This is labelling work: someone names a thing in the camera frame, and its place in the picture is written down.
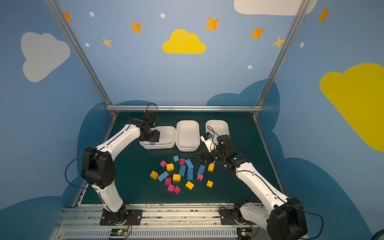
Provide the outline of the left green circuit board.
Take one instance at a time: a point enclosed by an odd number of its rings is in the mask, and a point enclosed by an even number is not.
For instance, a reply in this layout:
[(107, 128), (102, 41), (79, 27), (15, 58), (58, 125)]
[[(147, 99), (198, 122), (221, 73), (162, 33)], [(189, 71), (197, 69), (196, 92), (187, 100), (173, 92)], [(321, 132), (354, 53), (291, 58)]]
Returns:
[(125, 238), (128, 233), (127, 229), (111, 229), (109, 238)]

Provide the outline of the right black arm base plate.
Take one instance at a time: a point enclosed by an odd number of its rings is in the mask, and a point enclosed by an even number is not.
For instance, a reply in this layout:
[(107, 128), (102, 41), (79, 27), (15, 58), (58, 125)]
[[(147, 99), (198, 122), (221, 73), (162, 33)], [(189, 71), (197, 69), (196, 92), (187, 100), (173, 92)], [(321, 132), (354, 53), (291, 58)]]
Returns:
[(234, 209), (219, 208), (221, 225), (250, 225), (251, 222), (243, 219)]

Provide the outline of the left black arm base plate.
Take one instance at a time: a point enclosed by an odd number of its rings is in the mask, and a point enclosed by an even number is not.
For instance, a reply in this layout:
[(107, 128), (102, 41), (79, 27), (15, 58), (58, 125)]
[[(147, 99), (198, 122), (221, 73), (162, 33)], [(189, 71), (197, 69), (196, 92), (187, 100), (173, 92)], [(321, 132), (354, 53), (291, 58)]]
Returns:
[(109, 212), (103, 209), (100, 226), (138, 226), (141, 223), (143, 210), (125, 210), (117, 213)]

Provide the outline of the pink small lego brick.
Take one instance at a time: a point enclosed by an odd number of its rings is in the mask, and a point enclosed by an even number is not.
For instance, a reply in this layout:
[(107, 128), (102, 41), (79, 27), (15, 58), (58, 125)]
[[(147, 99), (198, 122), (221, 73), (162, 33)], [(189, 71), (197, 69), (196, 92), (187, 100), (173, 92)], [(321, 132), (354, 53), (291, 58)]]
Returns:
[(161, 165), (163, 168), (165, 168), (166, 165), (167, 165), (167, 163), (166, 163), (165, 161), (161, 161), (161, 162), (160, 162), (160, 165)]

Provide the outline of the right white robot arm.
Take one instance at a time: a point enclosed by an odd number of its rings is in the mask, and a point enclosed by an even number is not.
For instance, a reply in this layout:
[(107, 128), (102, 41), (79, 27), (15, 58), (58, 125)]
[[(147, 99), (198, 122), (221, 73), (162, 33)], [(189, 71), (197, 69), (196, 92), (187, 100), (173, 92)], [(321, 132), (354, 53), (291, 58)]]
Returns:
[(215, 149), (204, 150), (194, 157), (206, 166), (214, 161), (221, 162), (252, 190), (264, 207), (245, 202), (238, 207), (240, 216), (265, 229), (272, 240), (298, 240), (308, 233), (302, 203), (276, 189), (244, 155)]

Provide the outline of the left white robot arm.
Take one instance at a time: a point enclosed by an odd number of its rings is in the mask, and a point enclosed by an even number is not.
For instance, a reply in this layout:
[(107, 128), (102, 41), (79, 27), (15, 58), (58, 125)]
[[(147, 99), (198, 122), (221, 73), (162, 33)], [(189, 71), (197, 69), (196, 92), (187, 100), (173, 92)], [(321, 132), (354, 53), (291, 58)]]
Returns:
[(95, 148), (83, 152), (81, 177), (92, 186), (104, 205), (104, 213), (122, 222), (126, 217), (126, 205), (115, 185), (115, 158), (136, 139), (142, 142), (158, 142), (160, 131), (154, 130), (157, 116), (133, 118), (124, 127)]

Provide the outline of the green circuit board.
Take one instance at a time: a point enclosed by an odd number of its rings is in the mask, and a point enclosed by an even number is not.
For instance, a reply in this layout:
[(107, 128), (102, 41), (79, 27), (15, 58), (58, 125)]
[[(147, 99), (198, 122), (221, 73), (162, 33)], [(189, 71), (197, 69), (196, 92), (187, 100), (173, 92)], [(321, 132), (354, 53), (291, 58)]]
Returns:
[(109, 238), (125, 238), (128, 233), (127, 229), (111, 229)]
[(250, 240), (253, 236), (253, 231), (249, 228), (237, 228), (237, 240)]

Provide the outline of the right green circuit board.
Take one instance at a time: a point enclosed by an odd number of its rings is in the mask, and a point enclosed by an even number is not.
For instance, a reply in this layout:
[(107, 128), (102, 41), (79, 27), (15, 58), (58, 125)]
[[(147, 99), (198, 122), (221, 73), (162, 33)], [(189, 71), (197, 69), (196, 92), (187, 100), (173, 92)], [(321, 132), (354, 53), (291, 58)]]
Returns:
[(249, 228), (237, 228), (237, 240), (250, 240), (253, 236), (253, 231)]

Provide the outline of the aluminium front rail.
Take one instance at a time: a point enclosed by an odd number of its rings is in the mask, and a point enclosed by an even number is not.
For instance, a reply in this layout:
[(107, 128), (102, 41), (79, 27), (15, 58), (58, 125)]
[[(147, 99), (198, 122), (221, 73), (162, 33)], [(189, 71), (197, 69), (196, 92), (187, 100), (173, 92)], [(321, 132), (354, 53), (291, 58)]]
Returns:
[[(100, 226), (101, 205), (64, 209), (51, 240), (236, 240), (237, 228), (253, 231), (252, 240), (268, 240), (268, 232), (255, 223), (221, 225), (219, 208), (230, 203), (132, 204), (127, 210), (143, 210), (138, 226)], [(111, 229), (127, 229), (125, 238), (109, 238)]]

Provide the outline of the right white plastic bin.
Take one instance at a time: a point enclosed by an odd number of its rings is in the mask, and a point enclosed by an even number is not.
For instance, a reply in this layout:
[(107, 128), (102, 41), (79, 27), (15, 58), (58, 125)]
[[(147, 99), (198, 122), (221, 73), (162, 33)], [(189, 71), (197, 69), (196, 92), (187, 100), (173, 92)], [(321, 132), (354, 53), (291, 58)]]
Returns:
[(208, 120), (206, 122), (206, 132), (210, 132), (212, 135), (214, 134), (213, 131), (208, 129), (208, 126), (210, 126), (216, 133), (214, 138), (214, 143), (217, 144), (217, 137), (222, 135), (228, 135), (230, 136), (229, 131), (229, 125), (227, 122), (223, 120)]

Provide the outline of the middle white plastic bin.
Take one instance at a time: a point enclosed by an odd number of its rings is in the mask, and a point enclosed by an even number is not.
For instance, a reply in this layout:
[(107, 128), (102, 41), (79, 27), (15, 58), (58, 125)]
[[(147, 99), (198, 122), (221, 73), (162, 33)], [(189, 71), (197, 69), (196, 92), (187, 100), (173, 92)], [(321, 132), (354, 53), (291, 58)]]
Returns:
[(181, 152), (195, 152), (200, 146), (200, 126), (193, 120), (177, 123), (176, 146)]

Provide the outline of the left white plastic bin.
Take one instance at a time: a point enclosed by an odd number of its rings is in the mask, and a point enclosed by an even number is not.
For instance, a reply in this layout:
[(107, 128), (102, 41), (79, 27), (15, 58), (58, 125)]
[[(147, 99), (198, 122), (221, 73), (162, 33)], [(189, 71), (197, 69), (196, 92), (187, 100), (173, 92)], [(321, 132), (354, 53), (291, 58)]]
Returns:
[(176, 145), (176, 133), (177, 130), (173, 126), (160, 126), (154, 128), (154, 130), (160, 131), (160, 141), (151, 146), (150, 142), (141, 142), (140, 145), (146, 150), (161, 150), (171, 149)]

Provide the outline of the yellow lego brick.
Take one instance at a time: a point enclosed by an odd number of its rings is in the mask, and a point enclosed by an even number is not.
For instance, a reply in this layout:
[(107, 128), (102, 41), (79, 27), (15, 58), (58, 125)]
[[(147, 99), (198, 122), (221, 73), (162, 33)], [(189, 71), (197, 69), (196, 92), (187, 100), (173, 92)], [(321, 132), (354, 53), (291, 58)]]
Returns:
[(208, 171), (209, 172), (213, 172), (214, 168), (215, 168), (215, 163), (210, 163), (209, 166), (208, 166)]
[(189, 190), (192, 190), (194, 188), (194, 184), (190, 181), (187, 181), (187, 183), (185, 184), (185, 186), (189, 189)]
[(153, 180), (157, 180), (158, 177), (159, 177), (159, 174), (155, 171), (152, 171), (151, 174), (150, 174), (150, 177), (153, 179)]
[(173, 181), (174, 182), (180, 182), (181, 181), (181, 175), (173, 174)]
[(167, 164), (166, 169), (168, 172), (170, 172), (170, 171), (173, 171), (175, 169), (175, 166), (174, 166), (174, 164)]
[(208, 180), (206, 186), (209, 187), (209, 188), (212, 188), (213, 184), (214, 184), (214, 182)]

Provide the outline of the white plastic bin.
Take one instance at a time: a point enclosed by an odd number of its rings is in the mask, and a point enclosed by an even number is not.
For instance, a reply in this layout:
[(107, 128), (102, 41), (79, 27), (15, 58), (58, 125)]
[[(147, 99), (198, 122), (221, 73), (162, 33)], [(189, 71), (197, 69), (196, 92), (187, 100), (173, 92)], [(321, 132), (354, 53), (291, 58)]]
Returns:
[(176, 145), (176, 133), (177, 130), (173, 126), (160, 126), (154, 128), (154, 130), (160, 131), (160, 141), (151, 146), (150, 142), (141, 142), (140, 145), (146, 150), (161, 150), (171, 149)]
[(195, 152), (200, 146), (200, 126), (193, 120), (177, 123), (176, 146), (181, 152)]
[(210, 132), (212, 135), (214, 134), (213, 131), (208, 129), (208, 126), (210, 126), (216, 133), (214, 138), (214, 143), (217, 144), (217, 137), (222, 135), (228, 135), (230, 136), (229, 131), (229, 125), (227, 122), (223, 120), (208, 120), (206, 122), (206, 132)]

